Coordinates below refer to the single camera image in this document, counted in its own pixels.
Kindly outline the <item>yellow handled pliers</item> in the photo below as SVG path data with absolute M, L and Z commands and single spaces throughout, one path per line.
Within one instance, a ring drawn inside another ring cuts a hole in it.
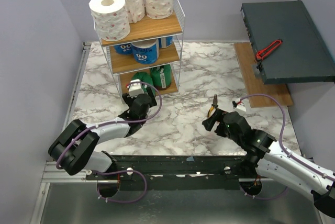
M 214 111 L 218 108 L 218 95 L 215 94 L 210 109 L 207 112 L 207 119 L 211 117 Z

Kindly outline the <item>black metal base rail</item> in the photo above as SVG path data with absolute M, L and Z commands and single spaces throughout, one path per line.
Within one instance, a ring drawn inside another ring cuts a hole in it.
M 92 172 L 103 193 L 121 191 L 182 191 L 244 189 L 257 195 L 262 182 L 243 156 L 144 156 L 116 155 L 116 171 Z

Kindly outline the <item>plain white bottom paper roll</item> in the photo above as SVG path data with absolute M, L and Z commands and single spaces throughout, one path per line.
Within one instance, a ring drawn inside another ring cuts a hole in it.
M 90 0 L 89 7 L 100 39 L 113 42 L 128 36 L 130 25 L 125 0 Z

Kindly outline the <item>brown paper roll green base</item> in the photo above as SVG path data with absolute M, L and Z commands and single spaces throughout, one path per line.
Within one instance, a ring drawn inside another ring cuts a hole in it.
M 158 90 L 165 90 L 171 86 L 172 71 L 169 64 L 151 68 L 150 76 L 152 78 L 153 85 Z

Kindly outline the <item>blue-bottom paper roll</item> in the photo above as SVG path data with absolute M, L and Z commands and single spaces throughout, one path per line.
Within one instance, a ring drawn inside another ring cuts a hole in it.
M 152 64 L 159 58 L 159 41 L 150 39 L 131 43 L 133 58 L 141 64 Z

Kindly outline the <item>white wire wooden shelf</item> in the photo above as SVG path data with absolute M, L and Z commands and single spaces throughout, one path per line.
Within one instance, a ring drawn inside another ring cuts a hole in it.
M 180 84 L 180 68 L 183 54 L 185 13 L 179 0 L 173 0 L 173 12 L 164 19 L 145 16 L 130 24 L 130 33 L 119 41 L 99 38 L 99 44 L 119 95 L 127 92 L 127 84 L 138 72 L 168 65 L 159 77 L 162 94 L 175 93 Z

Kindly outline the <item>aluminium frame rail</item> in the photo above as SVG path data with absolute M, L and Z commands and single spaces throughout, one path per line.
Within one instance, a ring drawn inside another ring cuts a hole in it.
M 80 85 L 82 82 L 82 78 L 84 75 L 84 70 L 86 68 L 86 63 L 88 59 L 88 55 L 90 53 L 91 49 L 91 42 L 83 42 L 83 47 L 80 51 L 80 58 L 79 63 L 76 66 L 75 70 L 75 76 L 72 78 L 69 82 L 71 84 L 71 89 L 68 92 L 66 96 L 66 110 L 65 110 L 65 116 L 63 117 L 62 124 L 60 128 L 56 131 L 56 135 L 49 141 L 47 145 L 47 149 L 51 146 L 52 143 L 56 140 L 56 138 L 59 136 L 61 131 L 68 125 L 68 123 L 71 121 L 75 104 L 79 95 Z M 51 158 L 48 155 L 47 161 L 44 165 L 44 170 L 41 178 L 41 184 L 50 184 L 50 183 L 64 183 L 64 182 L 77 182 L 81 179 L 77 179 L 76 177 L 71 178 L 69 177 L 65 171 L 58 170 L 55 167 L 55 164 L 53 161 L 51 161 Z

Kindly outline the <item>red black utility knife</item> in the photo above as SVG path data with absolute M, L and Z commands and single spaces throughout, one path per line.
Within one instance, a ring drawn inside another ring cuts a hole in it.
M 255 55 L 257 61 L 262 61 L 267 58 L 272 52 L 274 52 L 281 44 L 283 43 L 282 39 L 276 39 L 271 42 L 266 48 L 258 51 Z

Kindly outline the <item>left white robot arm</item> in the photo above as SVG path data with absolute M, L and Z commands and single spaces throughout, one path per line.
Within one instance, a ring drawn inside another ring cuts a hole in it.
M 148 111 L 157 105 L 158 90 L 146 87 L 146 92 L 131 97 L 124 93 L 122 98 L 128 109 L 115 119 L 97 124 L 85 124 L 73 120 L 49 147 L 48 154 L 57 163 L 58 169 L 75 175 L 82 170 L 97 172 L 109 180 L 115 176 L 116 160 L 106 151 L 95 151 L 96 146 L 108 140 L 126 138 L 139 131 L 149 120 Z

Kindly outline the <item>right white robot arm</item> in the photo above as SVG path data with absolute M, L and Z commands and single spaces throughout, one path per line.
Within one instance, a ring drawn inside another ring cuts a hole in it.
M 217 109 L 202 125 L 247 153 L 241 164 L 245 177 L 258 174 L 276 180 L 313 201 L 320 212 L 334 217 L 334 171 L 295 154 L 265 131 L 251 128 L 236 111 Z

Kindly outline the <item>wooden board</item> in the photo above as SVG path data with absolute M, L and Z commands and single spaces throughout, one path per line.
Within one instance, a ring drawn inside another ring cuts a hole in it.
M 254 75 L 255 63 L 252 47 L 248 42 L 233 44 L 242 78 L 248 95 L 265 94 L 274 97 L 282 106 L 293 106 L 293 100 L 286 84 L 263 84 Z

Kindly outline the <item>blue cartoon-face paper roll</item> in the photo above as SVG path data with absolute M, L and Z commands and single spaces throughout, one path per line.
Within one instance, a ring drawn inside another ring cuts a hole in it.
M 114 46 L 114 49 L 117 54 L 121 55 L 130 55 L 132 54 L 131 43 L 118 44 Z

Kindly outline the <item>dark grey flat metal box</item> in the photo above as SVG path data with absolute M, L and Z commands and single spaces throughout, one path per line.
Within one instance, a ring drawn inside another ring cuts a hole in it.
M 282 44 L 258 64 L 264 84 L 334 82 L 334 59 L 301 0 L 243 3 L 254 53 Z

